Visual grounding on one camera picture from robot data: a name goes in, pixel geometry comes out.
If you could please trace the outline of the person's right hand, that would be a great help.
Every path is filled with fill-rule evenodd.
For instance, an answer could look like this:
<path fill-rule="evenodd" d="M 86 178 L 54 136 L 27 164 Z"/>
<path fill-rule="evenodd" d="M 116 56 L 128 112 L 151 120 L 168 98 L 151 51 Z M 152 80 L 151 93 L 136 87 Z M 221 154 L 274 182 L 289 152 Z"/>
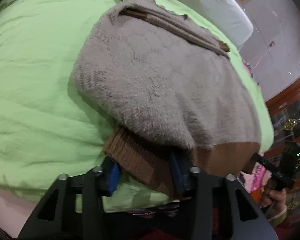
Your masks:
<path fill-rule="evenodd" d="M 266 216 L 268 218 L 280 215 L 286 210 L 286 189 L 281 191 L 265 188 L 259 201 L 261 208 L 267 208 Z"/>

